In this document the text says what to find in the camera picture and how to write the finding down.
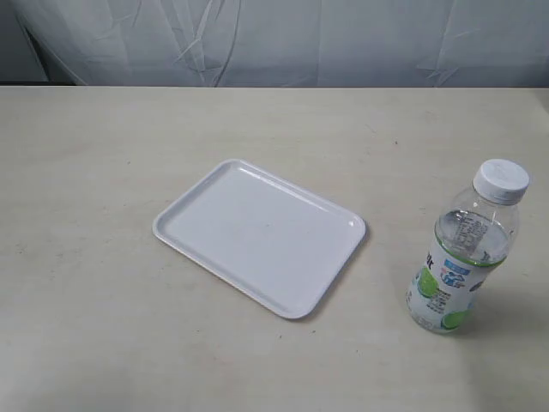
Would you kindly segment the clear bottle with white cap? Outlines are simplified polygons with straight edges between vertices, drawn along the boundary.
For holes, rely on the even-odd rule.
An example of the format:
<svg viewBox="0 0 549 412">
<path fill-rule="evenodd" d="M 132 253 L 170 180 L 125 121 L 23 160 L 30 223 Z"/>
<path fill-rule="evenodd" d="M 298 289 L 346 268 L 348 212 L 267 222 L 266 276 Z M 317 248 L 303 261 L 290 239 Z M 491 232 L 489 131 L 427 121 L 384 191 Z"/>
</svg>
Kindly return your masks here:
<svg viewBox="0 0 549 412">
<path fill-rule="evenodd" d="M 412 319 L 434 333 L 458 329 L 486 278 L 508 257 L 518 204 L 530 183 L 513 161 L 490 159 L 434 224 L 433 241 L 406 293 Z"/>
</svg>

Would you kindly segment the white rectangular plastic tray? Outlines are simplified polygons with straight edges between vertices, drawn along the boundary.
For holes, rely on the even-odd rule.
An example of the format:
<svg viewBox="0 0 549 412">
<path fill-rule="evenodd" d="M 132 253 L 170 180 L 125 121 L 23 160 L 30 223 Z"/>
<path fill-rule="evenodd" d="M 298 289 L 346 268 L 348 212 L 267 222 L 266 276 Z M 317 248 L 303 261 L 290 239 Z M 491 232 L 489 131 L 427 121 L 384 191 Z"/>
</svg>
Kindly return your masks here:
<svg viewBox="0 0 549 412">
<path fill-rule="evenodd" d="M 365 221 L 230 159 L 154 220 L 157 239 L 285 319 L 309 316 L 366 238 Z"/>
</svg>

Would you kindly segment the grey wrinkled backdrop curtain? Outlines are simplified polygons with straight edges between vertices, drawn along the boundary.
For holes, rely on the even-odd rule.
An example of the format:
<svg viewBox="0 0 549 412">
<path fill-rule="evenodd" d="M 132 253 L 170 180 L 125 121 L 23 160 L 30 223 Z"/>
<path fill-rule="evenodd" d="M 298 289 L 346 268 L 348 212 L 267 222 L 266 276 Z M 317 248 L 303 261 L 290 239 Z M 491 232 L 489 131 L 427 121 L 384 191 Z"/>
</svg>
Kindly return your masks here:
<svg viewBox="0 0 549 412">
<path fill-rule="evenodd" d="M 4 1 L 5 81 L 544 88 L 545 1 Z"/>
</svg>

